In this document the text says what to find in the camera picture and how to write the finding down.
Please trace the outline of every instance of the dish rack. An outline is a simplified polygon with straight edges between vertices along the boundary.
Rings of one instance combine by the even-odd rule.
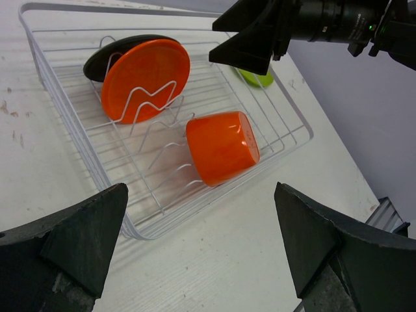
[[[19,10],[40,80],[97,189],[115,183],[129,188],[121,229],[126,237],[160,237],[313,138],[311,127],[272,68],[275,83],[259,88],[249,85],[239,71],[208,61],[208,52],[230,37],[211,31],[217,17],[46,3],[27,3]],[[182,94],[168,100],[162,113],[123,125],[103,112],[102,84],[87,79],[83,65],[101,46],[137,34],[163,34],[181,42],[190,55],[191,72]],[[137,90],[155,92],[140,86],[132,92]],[[210,188],[192,163],[185,127],[192,118],[225,111],[248,116],[261,158],[239,177]]]

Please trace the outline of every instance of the plate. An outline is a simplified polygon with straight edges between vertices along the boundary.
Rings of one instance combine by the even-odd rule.
[[[161,113],[182,93],[189,73],[189,55],[180,43],[167,39],[144,42],[110,69],[101,90],[101,104],[114,121],[143,122]]]
[[[249,71],[246,71],[246,70],[240,70],[239,68],[237,68],[237,70],[241,73],[241,75],[244,77],[244,79],[248,83],[251,83],[252,85],[255,85],[255,86],[266,87],[266,86],[270,86],[274,82],[273,76],[269,71],[267,72],[266,75],[262,76],[262,75],[256,75],[255,73],[250,73]]]
[[[87,60],[84,65],[84,75],[90,80],[102,83],[105,78],[105,73],[107,72],[110,57],[113,53],[121,53],[123,55],[139,44],[156,39],[176,41],[173,38],[161,36],[159,34],[140,34],[138,36],[117,40],[102,47]],[[114,66],[120,57],[121,55],[117,54],[111,58],[110,68]]]

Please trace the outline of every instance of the table surface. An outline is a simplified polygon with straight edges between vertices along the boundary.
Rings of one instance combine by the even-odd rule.
[[[38,80],[18,21],[23,2],[0,4],[0,231],[95,191]],[[117,0],[70,3],[149,7]],[[151,242],[120,236],[94,311],[292,311],[299,299],[274,206],[276,183],[360,221],[377,207],[290,56],[273,68],[314,139],[169,234]]]

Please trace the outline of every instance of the plastic cup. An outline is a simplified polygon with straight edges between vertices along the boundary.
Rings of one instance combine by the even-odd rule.
[[[223,112],[190,120],[187,140],[202,181],[215,187],[259,162],[252,127],[243,112]]]

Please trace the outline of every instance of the black plate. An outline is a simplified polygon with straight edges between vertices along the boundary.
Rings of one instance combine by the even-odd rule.
[[[140,34],[138,36],[132,36],[117,40],[102,47],[87,60],[84,65],[84,75],[91,80],[102,83],[105,78],[110,56],[113,53],[120,52],[124,54],[139,44],[156,39],[168,39],[177,42],[177,40],[173,38],[161,36],[159,34]],[[112,57],[110,68],[117,62],[120,57],[121,55],[115,55]]]

